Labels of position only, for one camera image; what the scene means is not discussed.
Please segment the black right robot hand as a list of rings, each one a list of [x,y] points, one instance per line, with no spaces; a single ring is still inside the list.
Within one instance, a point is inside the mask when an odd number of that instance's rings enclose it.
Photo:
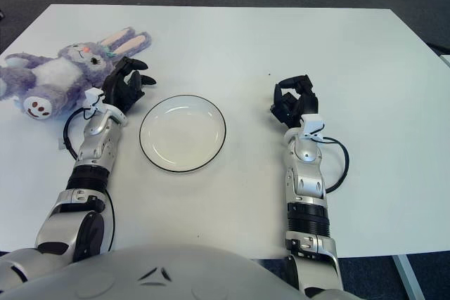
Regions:
[[[317,142],[323,140],[321,131],[325,123],[319,115],[319,101],[312,88],[307,75],[284,79],[275,85],[270,111],[288,127],[286,140],[294,136]]]

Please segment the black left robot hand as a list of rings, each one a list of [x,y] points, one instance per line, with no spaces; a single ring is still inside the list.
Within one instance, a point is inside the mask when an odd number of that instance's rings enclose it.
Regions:
[[[123,57],[105,78],[101,88],[93,87],[85,91],[83,107],[105,114],[118,124],[126,125],[125,113],[145,95],[142,86],[156,84],[153,78],[139,72],[147,69],[148,66],[143,61]]]

